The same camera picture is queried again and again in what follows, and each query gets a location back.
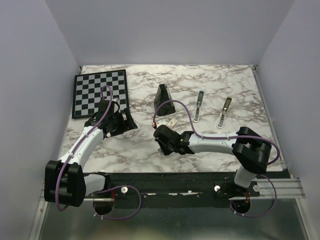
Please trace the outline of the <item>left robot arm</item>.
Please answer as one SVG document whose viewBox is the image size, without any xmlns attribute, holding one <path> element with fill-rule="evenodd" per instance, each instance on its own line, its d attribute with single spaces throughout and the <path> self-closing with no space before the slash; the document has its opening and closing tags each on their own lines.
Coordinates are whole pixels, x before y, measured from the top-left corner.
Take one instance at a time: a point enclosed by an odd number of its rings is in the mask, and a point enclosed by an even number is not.
<svg viewBox="0 0 320 240">
<path fill-rule="evenodd" d="M 57 206 L 79 207 L 85 197 L 96 193 L 104 198 L 111 185 L 101 173 L 84 173 L 83 168 L 96 147 L 106 138 L 137 129 L 129 108 L 120 109 L 115 100 L 100 100 L 98 110 L 59 160 L 50 160 L 44 171 L 44 199 Z"/>
</svg>

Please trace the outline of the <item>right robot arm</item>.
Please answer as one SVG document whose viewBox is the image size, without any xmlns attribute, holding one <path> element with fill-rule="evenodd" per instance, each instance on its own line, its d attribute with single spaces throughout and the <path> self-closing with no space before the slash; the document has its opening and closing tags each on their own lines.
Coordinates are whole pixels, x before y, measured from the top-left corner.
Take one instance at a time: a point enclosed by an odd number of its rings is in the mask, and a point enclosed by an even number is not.
<svg viewBox="0 0 320 240">
<path fill-rule="evenodd" d="M 230 191 L 241 196 L 247 192 L 251 181 L 267 171 L 272 145 L 248 127 L 225 134 L 196 134 L 184 131 L 179 134 L 168 126 L 161 125 L 153 133 L 163 155 L 221 153 L 233 155 L 241 166 L 230 183 Z"/>
</svg>

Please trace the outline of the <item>small staple box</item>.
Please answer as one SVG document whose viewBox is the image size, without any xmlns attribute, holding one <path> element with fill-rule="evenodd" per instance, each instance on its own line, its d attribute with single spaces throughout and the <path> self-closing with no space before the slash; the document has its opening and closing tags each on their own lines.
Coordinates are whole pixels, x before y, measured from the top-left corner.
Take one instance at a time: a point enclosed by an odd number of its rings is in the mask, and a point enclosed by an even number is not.
<svg viewBox="0 0 320 240">
<path fill-rule="evenodd" d="M 170 128 L 172 128 L 175 124 L 177 123 L 177 120 L 175 118 L 172 118 L 169 123 L 168 123 L 168 126 Z"/>
</svg>

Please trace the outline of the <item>black wedge stand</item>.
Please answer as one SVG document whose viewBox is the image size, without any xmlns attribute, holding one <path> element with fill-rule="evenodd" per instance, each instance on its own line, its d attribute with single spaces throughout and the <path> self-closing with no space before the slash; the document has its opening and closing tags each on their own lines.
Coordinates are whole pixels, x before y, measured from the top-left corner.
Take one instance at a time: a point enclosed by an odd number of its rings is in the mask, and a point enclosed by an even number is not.
<svg viewBox="0 0 320 240">
<path fill-rule="evenodd" d="M 154 98 L 154 110 L 156 111 L 160 105 L 164 102 L 172 100 L 172 96 L 169 90 L 169 87 L 166 83 L 162 83 L 158 86 L 157 92 Z M 173 102 L 167 102 L 164 104 L 156 113 L 158 117 L 167 116 L 170 114 L 174 114 L 176 112 L 176 108 Z"/>
</svg>

